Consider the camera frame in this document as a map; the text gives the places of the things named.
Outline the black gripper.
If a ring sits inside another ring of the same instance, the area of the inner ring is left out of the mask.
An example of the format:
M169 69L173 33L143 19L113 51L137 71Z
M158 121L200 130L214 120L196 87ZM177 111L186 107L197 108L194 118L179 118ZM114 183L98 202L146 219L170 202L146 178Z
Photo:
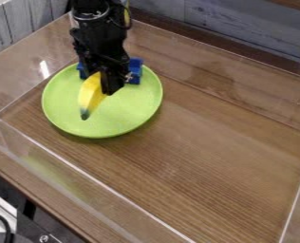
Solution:
M130 75L130 56L125 49L129 28L125 12L74 12L78 26L70 30L83 80L101 71L102 92L111 96Z

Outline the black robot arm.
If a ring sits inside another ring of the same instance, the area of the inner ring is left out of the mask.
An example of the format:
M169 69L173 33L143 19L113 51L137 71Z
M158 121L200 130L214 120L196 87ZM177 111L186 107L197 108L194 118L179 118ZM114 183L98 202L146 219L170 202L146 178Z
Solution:
M133 27L129 7L121 0L71 0L71 14L78 26L70 35L85 75L99 72L102 92L113 95L130 75L123 46Z

